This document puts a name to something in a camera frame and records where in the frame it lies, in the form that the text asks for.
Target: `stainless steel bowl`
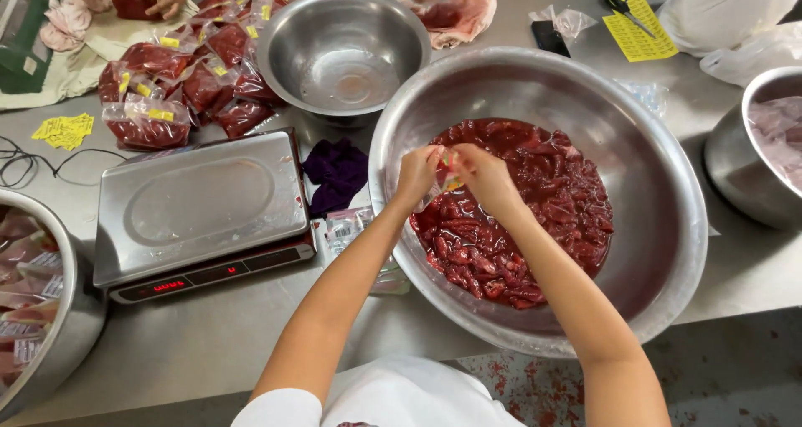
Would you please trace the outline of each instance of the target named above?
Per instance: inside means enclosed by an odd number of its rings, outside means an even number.
[[[376,212],[396,192],[401,157],[462,119],[507,117],[565,131],[598,166],[615,234],[596,284],[646,342],[690,301],[707,253],[696,175],[666,127],[617,83],[554,53],[492,47],[453,54],[406,81],[376,126],[368,168]],[[407,224],[393,251],[437,309],[478,337],[529,355],[573,357],[551,308],[474,299],[426,262]]]
[[[61,303],[42,347],[23,374],[0,396],[0,422],[49,396],[81,364],[106,319],[106,303],[92,286],[91,264],[78,252],[78,239],[42,203],[0,189],[0,205],[20,208],[53,233],[64,266]]]
[[[430,57],[423,23],[395,0],[297,0],[260,33],[257,60],[288,103],[350,126],[381,111]]]
[[[749,217],[778,229],[802,230],[802,191],[768,163],[749,126],[749,105],[802,96],[802,66],[755,78],[741,103],[718,121],[707,138],[705,167],[718,191]]]

